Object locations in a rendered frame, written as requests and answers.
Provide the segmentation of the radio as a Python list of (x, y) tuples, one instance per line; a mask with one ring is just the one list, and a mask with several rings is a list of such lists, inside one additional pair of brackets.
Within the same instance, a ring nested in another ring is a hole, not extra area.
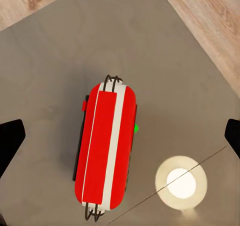
[[(95, 222), (123, 200), (136, 122), (134, 91), (117, 75), (106, 76), (85, 96), (72, 180), (85, 219)], [(89, 207), (89, 215), (88, 213)]]

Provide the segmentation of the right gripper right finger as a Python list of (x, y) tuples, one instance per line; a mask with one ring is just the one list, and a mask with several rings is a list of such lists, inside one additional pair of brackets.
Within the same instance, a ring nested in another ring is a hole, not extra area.
[(240, 120), (229, 119), (224, 136), (240, 158)]

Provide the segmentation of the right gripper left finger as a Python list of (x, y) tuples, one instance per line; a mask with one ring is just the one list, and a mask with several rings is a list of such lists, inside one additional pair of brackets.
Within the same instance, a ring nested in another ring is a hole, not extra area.
[(0, 124), (0, 179), (25, 139), (21, 119)]

